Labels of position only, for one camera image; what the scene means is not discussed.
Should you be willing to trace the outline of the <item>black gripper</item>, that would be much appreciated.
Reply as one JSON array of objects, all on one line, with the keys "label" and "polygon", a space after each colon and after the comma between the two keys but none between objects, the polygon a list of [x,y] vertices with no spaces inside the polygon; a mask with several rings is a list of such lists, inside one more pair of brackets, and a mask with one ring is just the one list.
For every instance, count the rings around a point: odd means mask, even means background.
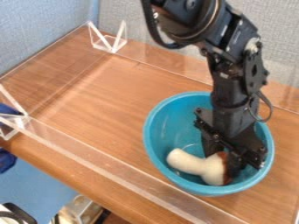
[{"label": "black gripper", "polygon": [[212,125],[212,111],[196,108],[193,126],[200,130],[200,140],[204,156],[208,157],[219,151],[224,153],[224,181],[231,182],[247,165],[260,169],[267,160],[267,146],[256,133],[256,126],[251,124],[235,136],[225,136]]}]

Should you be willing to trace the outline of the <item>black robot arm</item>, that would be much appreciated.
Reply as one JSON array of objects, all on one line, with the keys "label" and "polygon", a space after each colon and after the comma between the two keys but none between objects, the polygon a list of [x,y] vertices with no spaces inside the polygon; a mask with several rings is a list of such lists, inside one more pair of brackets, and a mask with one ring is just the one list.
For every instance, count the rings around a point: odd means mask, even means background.
[{"label": "black robot arm", "polygon": [[259,169],[267,147],[255,133],[260,88],[267,84],[257,28],[227,0],[140,0],[147,29],[167,49],[195,45],[207,58],[212,109],[195,110],[204,155],[227,152],[224,177]]}]

